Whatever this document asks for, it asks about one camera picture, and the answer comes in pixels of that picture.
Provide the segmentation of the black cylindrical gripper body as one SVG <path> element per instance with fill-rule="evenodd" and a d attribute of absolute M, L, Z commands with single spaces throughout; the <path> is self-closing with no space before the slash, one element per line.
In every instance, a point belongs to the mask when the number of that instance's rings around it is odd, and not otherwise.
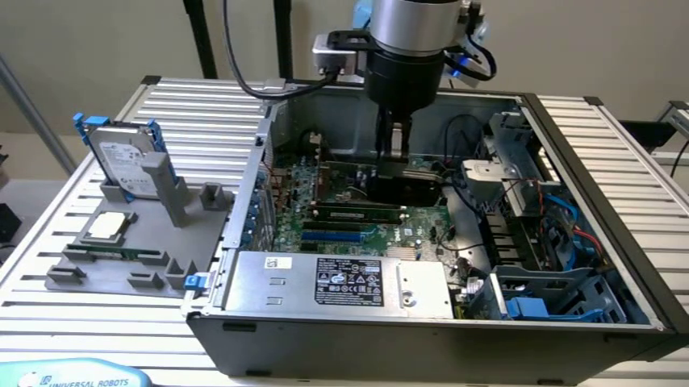
<path fill-rule="evenodd" d="M 404 56 L 386 50 L 368 52 L 365 90 L 381 109 L 416 112 L 436 100 L 445 55 Z"/>

